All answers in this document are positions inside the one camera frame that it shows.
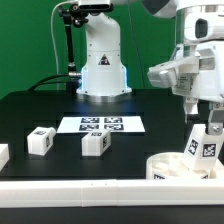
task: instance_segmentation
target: marker sheet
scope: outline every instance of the marker sheet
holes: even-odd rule
[[[140,116],[125,117],[64,117],[57,133],[90,132],[108,129],[111,132],[145,132]]]

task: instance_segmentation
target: black table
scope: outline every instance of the black table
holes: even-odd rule
[[[208,117],[200,104],[201,120]],[[36,127],[58,128],[64,116],[141,116],[145,133],[112,133],[101,157],[82,157],[79,134],[57,134],[43,156],[29,155],[26,137]],[[136,90],[116,103],[77,100],[66,91],[14,92],[0,101],[0,143],[10,161],[0,181],[144,179],[146,160],[161,152],[183,152],[191,125],[184,123],[182,97],[169,90]],[[140,206],[0,209],[0,223],[222,223],[224,206]]]

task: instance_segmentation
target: black and white pattern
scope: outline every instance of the black and white pattern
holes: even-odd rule
[[[35,132],[34,134],[35,135],[44,135],[44,134],[46,134],[47,132],[46,131],[37,131],[37,132]]]
[[[203,157],[215,157],[216,154],[216,144],[204,144],[203,147]]]
[[[100,123],[100,118],[98,117],[83,117],[81,123],[84,124],[92,124],[92,123]]]
[[[208,179],[208,175],[205,175],[205,176],[202,177],[201,179]]]
[[[100,137],[101,135],[102,135],[101,132],[93,132],[93,133],[91,134],[91,136],[96,136],[96,137]]]
[[[111,131],[123,131],[124,125],[123,124],[105,124],[104,129],[111,130]]]
[[[198,148],[198,142],[196,140],[192,139],[191,144],[188,148],[188,152],[194,156],[196,154],[197,148]]]
[[[122,117],[105,117],[104,118],[104,123],[106,124],[120,124],[123,123]]]
[[[103,138],[103,148],[107,146],[107,137]]]
[[[81,124],[79,127],[79,131],[92,131],[94,129],[99,129],[99,125]]]
[[[50,138],[49,136],[46,138],[46,146],[48,147],[50,145]]]
[[[166,179],[166,178],[163,177],[163,176],[161,176],[161,175],[154,174],[154,175],[153,175],[153,179],[154,179],[154,180],[164,180],[164,179]]]

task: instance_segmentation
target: green backdrop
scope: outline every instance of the green backdrop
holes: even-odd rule
[[[0,98],[9,92],[26,90],[40,79],[56,74],[50,18],[52,9],[60,2],[0,1]],[[132,4],[130,11],[134,35],[127,5],[115,7],[108,15],[121,26],[121,55],[128,69],[128,85],[152,88],[146,74],[150,66],[169,59],[174,48],[174,20],[150,16],[141,2]],[[54,27],[63,73],[67,71],[66,42],[63,23],[57,15]],[[86,61],[84,28],[74,28],[73,39],[75,60],[80,69]]]

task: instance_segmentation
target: black cable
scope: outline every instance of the black cable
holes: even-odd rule
[[[133,36],[133,40],[134,40],[134,44],[135,44],[135,49],[136,49],[136,52],[137,52],[138,63],[139,63],[140,70],[141,70],[142,85],[143,85],[143,89],[145,89],[146,87],[145,87],[144,69],[143,69],[143,65],[142,65],[142,59],[141,59],[141,56],[140,56],[140,51],[139,51],[137,39],[136,39],[136,36],[135,36],[135,30],[134,30],[134,25],[133,25],[133,20],[132,20],[130,1],[129,0],[127,0],[127,1],[128,1],[128,13],[129,13],[129,20],[130,20],[130,25],[131,25],[132,36]]]
[[[28,91],[33,91],[39,84],[44,83],[48,80],[52,80],[52,79],[56,79],[56,78],[61,78],[61,77],[69,77],[68,74],[61,74],[61,75],[52,75],[49,77],[46,77],[44,79],[41,79],[39,82],[37,82],[36,84],[34,84],[33,86],[31,86]]]
[[[59,84],[59,83],[67,83],[67,81],[37,83],[37,84],[33,85],[31,88],[29,88],[28,91],[33,91],[38,86],[49,85],[49,84]]]

